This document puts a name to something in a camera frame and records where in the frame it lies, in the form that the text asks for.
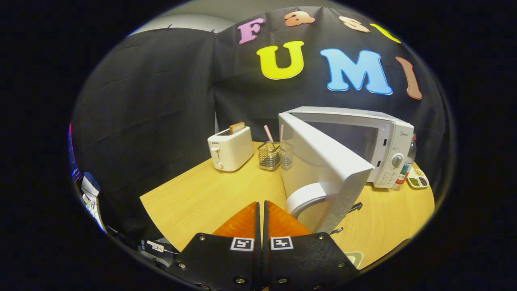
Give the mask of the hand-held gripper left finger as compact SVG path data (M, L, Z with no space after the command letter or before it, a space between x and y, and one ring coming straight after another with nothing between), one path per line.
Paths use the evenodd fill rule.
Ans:
M195 234L166 272L198 289L260 291L260 226L260 204L252 202L212 234Z

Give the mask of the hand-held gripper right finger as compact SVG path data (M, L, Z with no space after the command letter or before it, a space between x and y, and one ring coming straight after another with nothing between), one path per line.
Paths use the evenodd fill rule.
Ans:
M359 274L360 252L344 253L326 232L312 233L264 202L263 289L332 291Z

